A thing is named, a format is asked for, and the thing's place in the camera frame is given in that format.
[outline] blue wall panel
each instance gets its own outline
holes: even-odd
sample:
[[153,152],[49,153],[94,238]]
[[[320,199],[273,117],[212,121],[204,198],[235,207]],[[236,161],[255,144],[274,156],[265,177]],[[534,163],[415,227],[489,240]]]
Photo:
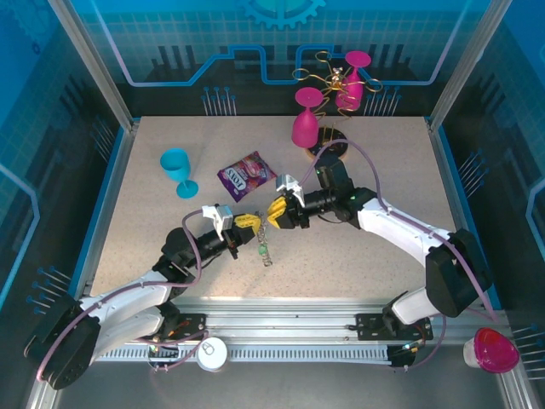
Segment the blue wall panel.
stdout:
[[118,123],[46,1],[0,0],[0,53],[0,406],[22,407],[23,347],[73,274]]
[[[304,66],[327,75],[313,58],[321,49],[338,57],[337,65],[347,51],[368,52],[373,62],[361,73],[389,87],[382,98],[394,91],[404,96],[396,114],[429,114],[487,5],[487,0],[75,2],[137,116],[204,115],[204,87],[214,86],[236,93],[239,114],[293,114],[298,112],[293,95],[301,85],[291,73]],[[265,104],[257,95],[270,86],[278,89],[268,92]],[[194,103],[182,105],[180,98]],[[372,112],[358,114],[382,114]]]
[[545,331],[544,14],[542,1],[512,3],[445,120],[502,304],[515,328],[537,323],[539,331]]

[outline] purple snack bag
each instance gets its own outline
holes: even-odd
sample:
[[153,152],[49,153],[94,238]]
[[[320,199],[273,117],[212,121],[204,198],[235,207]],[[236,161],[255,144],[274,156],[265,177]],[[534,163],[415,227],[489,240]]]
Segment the purple snack bag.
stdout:
[[235,202],[239,202],[252,190],[275,178],[276,174],[255,151],[237,163],[220,170],[218,177]]

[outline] white table surface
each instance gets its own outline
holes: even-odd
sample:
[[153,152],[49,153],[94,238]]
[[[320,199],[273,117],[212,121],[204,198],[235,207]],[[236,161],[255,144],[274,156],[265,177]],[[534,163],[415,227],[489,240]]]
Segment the white table surface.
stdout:
[[[161,256],[169,231],[203,205],[231,205],[234,214],[267,212],[278,196],[270,181],[238,204],[217,177],[219,169],[255,150],[277,173],[302,178],[310,158],[290,139],[293,117],[149,117],[141,120],[106,236],[92,295],[143,275]],[[437,227],[454,229],[445,189],[423,118],[352,118],[339,129],[361,144],[381,178],[382,194],[399,209]],[[172,147],[188,151],[198,195],[179,199],[176,183],[159,165]],[[375,190],[370,168],[349,148],[344,158],[355,186]],[[306,192],[319,188],[311,176]],[[211,229],[193,218],[195,235]],[[424,269],[412,257],[372,233],[317,218],[306,230],[267,229],[273,265],[265,268],[257,240],[228,253],[204,270],[194,297],[357,297],[390,299],[424,284]]]

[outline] cable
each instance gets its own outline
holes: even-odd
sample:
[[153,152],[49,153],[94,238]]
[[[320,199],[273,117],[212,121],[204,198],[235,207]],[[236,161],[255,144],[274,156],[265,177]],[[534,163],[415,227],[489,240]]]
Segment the cable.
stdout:
[[441,346],[441,343],[443,343],[443,340],[445,339],[445,333],[446,333],[446,317],[441,314],[441,317],[443,317],[443,328],[441,329],[441,335],[439,335],[439,339],[437,340],[437,343],[435,344],[435,347],[433,347],[432,352],[429,353],[429,355],[421,360],[420,362],[409,366],[411,370],[416,369],[418,366],[424,365],[426,362],[431,360],[435,354],[437,354],[437,351],[439,350],[439,347]]
[[221,256],[221,253],[218,253],[218,254],[216,254],[215,256],[213,256],[212,258],[210,258],[205,264],[203,264],[202,269],[207,268],[207,267],[208,267],[210,264],[212,264],[212,262],[213,262],[216,258],[218,258],[219,256]]
[[189,335],[189,336],[187,336],[185,338],[175,339],[173,341],[164,341],[162,343],[156,343],[156,342],[154,342],[154,341],[152,341],[150,339],[145,339],[145,338],[138,338],[138,339],[136,339],[136,341],[138,341],[139,343],[147,343],[148,345],[155,345],[156,347],[169,347],[171,345],[177,345],[179,343],[184,343],[185,341],[191,341],[192,339],[194,339],[196,337],[200,337],[201,335],[205,335],[205,334],[208,334],[208,330],[197,331],[194,334],[191,334],[191,335]]
[[496,313],[494,312],[494,309],[492,308],[490,300],[488,299],[487,296],[485,296],[483,290],[480,288],[479,282],[477,281],[477,278],[475,277],[475,274],[473,274],[473,271],[471,271],[471,268],[469,267],[466,260],[463,258],[460,251],[458,251],[458,249],[452,243],[450,243],[447,239],[445,239],[442,236],[436,234],[433,230],[431,230],[431,229],[429,229],[429,228],[427,228],[425,226],[422,226],[418,222],[412,221],[410,218],[399,214],[397,211],[392,210],[392,208],[390,208],[390,207],[388,207],[386,205],[386,203],[384,202],[384,200],[382,198],[381,181],[379,180],[378,172],[376,170],[375,164],[373,164],[373,161],[371,160],[371,158],[367,154],[367,152],[360,145],[358,145],[356,142],[350,141],[348,139],[344,139],[344,140],[343,139],[336,139],[336,140],[329,141],[329,142],[325,143],[322,146],[322,148],[318,151],[318,153],[316,154],[316,157],[314,158],[314,160],[312,161],[312,163],[308,167],[307,173],[301,179],[301,185],[308,179],[308,177],[311,175],[311,173],[313,173],[314,165],[319,161],[320,157],[325,152],[325,150],[328,147],[330,147],[331,145],[334,145],[336,143],[346,143],[348,145],[352,145],[353,147],[355,147],[363,155],[365,160],[367,160],[367,163],[369,164],[369,166],[371,167],[371,170],[373,172],[373,176],[375,177],[376,198],[378,199],[378,202],[381,205],[381,207],[389,215],[392,215],[393,217],[399,219],[400,221],[405,222],[405,223],[411,225],[412,227],[419,229],[420,231],[422,231],[425,234],[428,234],[431,237],[434,237],[435,239],[440,241],[443,245],[445,245],[446,248],[448,248],[450,250],[450,252],[454,255],[454,257],[458,260],[458,262],[462,265],[462,268],[465,271],[465,273],[468,275],[468,278],[471,281],[471,284],[473,285],[473,288],[475,289],[475,291],[479,295],[479,298],[482,301],[482,303],[485,305],[486,311],[488,312],[488,314],[490,314],[490,317],[492,318],[492,320],[497,322],[498,318],[497,318]]
[[422,347],[426,346],[426,333],[422,330],[422,328],[418,325],[413,324],[413,328],[416,328],[418,332],[420,332],[420,335],[422,335]]
[[334,222],[334,221],[332,221],[330,219],[327,219],[327,218],[323,217],[322,215],[318,215],[318,219],[323,220],[324,222],[331,223],[331,224],[342,224],[342,223],[344,223],[343,221]]
[[181,220],[181,226],[183,227],[184,233],[187,236],[187,240],[189,241],[189,244],[192,247],[193,254],[195,254],[195,258],[197,259],[197,277],[195,278],[195,280],[193,282],[191,282],[191,283],[188,283],[188,284],[185,284],[185,283],[183,283],[183,284],[165,283],[163,281],[147,281],[145,283],[141,283],[141,282],[140,283],[134,283],[134,284],[131,284],[131,285],[127,285],[126,287],[118,288],[117,290],[112,291],[110,294],[104,296],[99,301],[92,304],[89,308],[87,308],[83,312],[81,312],[70,324],[68,324],[65,327],[64,330],[62,330],[62,332],[59,334],[59,336],[53,341],[53,343],[51,344],[51,347],[49,347],[48,352],[43,357],[42,363],[40,364],[40,366],[37,369],[36,379],[39,382],[43,381],[43,379],[42,379],[43,371],[45,371],[45,368],[46,368],[47,364],[51,360],[51,357],[53,356],[53,354],[55,353],[56,349],[59,347],[59,345],[63,341],[63,339],[66,338],[66,336],[70,333],[70,331],[72,329],[74,329],[76,327],[76,325],[81,320],[83,320],[85,317],[87,317],[90,313],[95,311],[97,308],[100,308],[103,303],[111,300],[112,298],[118,296],[119,294],[123,294],[124,292],[133,290],[135,288],[143,288],[143,287],[154,286],[154,285],[162,285],[162,286],[170,287],[170,288],[187,288],[187,287],[192,287],[192,286],[196,285],[201,280],[201,276],[202,276],[202,273],[203,273],[201,255],[198,252],[198,247],[197,247],[197,243],[195,242],[195,239],[193,238],[193,236],[189,232],[189,229],[187,228],[186,220],[189,219],[190,217],[200,215],[202,213],[203,213],[203,211],[200,210],[200,209],[195,210],[195,211],[192,211],[191,213],[187,214]]
[[194,334],[190,335],[189,337],[185,337],[185,338],[179,339],[177,341],[169,341],[169,342],[166,342],[166,343],[146,342],[146,343],[149,343],[151,345],[167,346],[167,345],[182,343],[184,341],[189,341],[189,340],[191,340],[193,338],[196,338],[196,337],[199,337],[201,335],[204,335],[203,339],[201,339],[199,341],[199,343],[197,345],[195,345],[195,347],[186,354],[186,356],[184,356],[182,359],[176,361],[174,364],[170,364],[170,365],[164,364],[163,366],[155,366],[154,367],[155,372],[158,372],[158,371],[168,372],[169,370],[171,370],[173,368],[176,368],[177,366],[180,366],[181,364],[183,364],[184,362],[189,360],[189,358],[191,358],[192,356],[195,355],[195,353],[198,351],[198,348],[201,346],[201,344],[204,342],[204,340],[206,338],[208,338],[209,333],[208,333],[208,330],[202,330],[202,331],[199,331],[199,332],[195,332]]
[[471,314],[478,315],[479,317],[484,318],[485,320],[492,320],[492,318],[489,315],[483,314],[475,308],[467,307],[466,311],[470,312]]

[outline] white container lid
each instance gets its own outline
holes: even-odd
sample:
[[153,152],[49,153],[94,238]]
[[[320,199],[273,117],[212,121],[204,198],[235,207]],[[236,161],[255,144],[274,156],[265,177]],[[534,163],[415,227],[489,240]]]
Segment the white container lid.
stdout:
[[197,363],[205,371],[216,372],[227,361],[227,346],[220,338],[207,338],[197,351]]

